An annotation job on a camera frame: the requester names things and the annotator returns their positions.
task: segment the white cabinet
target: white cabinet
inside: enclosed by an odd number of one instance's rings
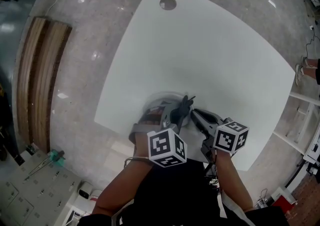
[[[19,225],[23,225],[34,207],[21,195],[17,195],[6,210],[6,214]]]
[[[54,222],[39,209],[34,209],[23,226],[52,226]]]
[[[47,157],[38,151],[0,185],[0,219],[6,226],[54,226],[68,214],[81,181],[78,176],[50,163],[28,178]]]
[[[11,216],[8,214],[3,214],[1,216],[1,221],[5,226],[20,226]]]
[[[6,209],[9,204],[18,195],[18,190],[9,182],[2,183],[0,186],[0,213]]]
[[[80,179],[74,173],[69,170],[62,169],[59,177],[54,182],[52,188],[55,191],[59,191],[64,195],[70,195],[80,184]]]

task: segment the shoe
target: shoe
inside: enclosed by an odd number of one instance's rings
[[[295,77],[294,77],[294,79],[296,81],[295,83],[297,86],[299,86],[299,82],[301,81],[301,77],[304,75],[303,67],[299,64],[296,64],[295,65],[295,72],[296,72]]]
[[[301,66],[302,66],[302,67],[312,67],[312,66],[309,66],[309,65],[308,65],[307,57],[306,57],[306,56],[301,56]]]

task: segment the wooden board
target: wooden board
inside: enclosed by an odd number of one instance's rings
[[[31,94],[35,66],[37,65],[39,52],[45,38],[45,32],[49,27],[49,21],[45,18],[35,17],[26,36],[19,66],[17,83],[17,122],[18,131],[22,139],[30,144],[32,142],[29,131]]]
[[[52,22],[44,38],[32,90],[31,130],[34,143],[50,151],[51,101],[59,63],[72,28]]]

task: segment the black and white marker cube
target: black and white marker cube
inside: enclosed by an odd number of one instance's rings
[[[147,135],[151,161],[164,168],[187,162],[187,144],[171,128]]]
[[[249,128],[232,121],[216,128],[213,146],[216,149],[235,153],[246,144]]]

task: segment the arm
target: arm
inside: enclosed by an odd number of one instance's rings
[[[252,210],[252,199],[231,161],[230,154],[221,150],[216,152],[215,164],[220,187],[244,212]]]
[[[135,140],[135,156],[148,157],[147,136],[136,134]],[[140,183],[151,168],[152,165],[146,162],[131,161],[101,193],[92,214],[113,216],[135,197]]]

